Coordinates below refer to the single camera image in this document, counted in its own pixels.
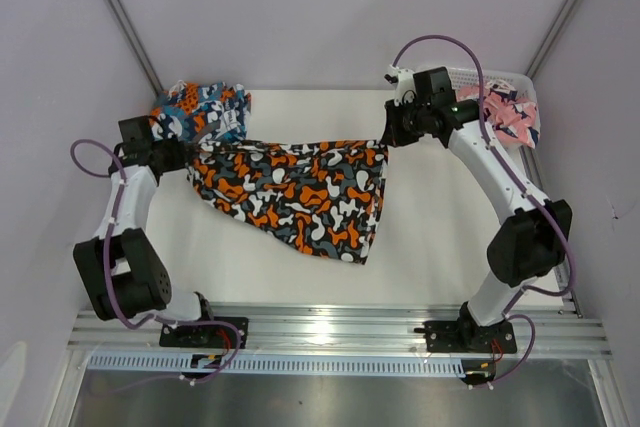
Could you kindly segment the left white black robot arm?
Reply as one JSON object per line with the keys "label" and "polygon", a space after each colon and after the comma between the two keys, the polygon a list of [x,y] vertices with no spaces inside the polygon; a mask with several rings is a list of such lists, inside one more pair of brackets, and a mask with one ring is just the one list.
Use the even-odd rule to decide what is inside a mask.
{"label": "left white black robot arm", "polygon": [[159,120],[140,116],[119,122],[122,141],[110,149],[92,139],[70,147],[84,173],[110,180],[106,212],[95,233],[74,246],[73,259],[97,316],[137,330],[148,322],[172,328],[197,347],[216,337],[217,323],[199,292],[172,288],[169,273],[146,234],[152,198],[161,177],[184,170],[195,148],[177,138],[156,138]]}

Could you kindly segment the orange camouflage shorts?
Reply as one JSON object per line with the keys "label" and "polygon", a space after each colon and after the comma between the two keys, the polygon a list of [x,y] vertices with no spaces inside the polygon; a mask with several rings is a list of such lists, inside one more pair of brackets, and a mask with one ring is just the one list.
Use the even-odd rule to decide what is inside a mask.
{"label": "orange camouflage shorts", "polygon": [[202,143],[188,179],[211,207],[310,256],[365,264],[384,203],[378,140]]}

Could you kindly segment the blue orange patterned shorts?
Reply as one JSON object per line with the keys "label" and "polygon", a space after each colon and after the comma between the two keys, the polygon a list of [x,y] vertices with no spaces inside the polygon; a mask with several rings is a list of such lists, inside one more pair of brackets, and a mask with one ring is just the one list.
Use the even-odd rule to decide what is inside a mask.
{"label": "blue orange patterned shorts", "polygon": [[155,100],[151,131],[156,140],[241,142],[247,135],[251,101],[241,84],[178,81]]}

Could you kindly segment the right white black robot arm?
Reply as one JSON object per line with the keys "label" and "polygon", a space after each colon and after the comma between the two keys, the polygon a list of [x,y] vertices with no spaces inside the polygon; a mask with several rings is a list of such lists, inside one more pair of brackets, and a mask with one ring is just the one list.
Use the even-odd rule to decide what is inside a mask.
{"label": "right white black robot arm", "polygon": [[566,256],[572,211],[526,180],[485,119],[482,99],[458,100],[446,68],[421,72],[390,66],[394,96],[385,104],[383,143],[403,147],[429,135],[473,175],[500,228],[487,248],[490,272],[462,308],[458,342],[479,350],[522,294]]}

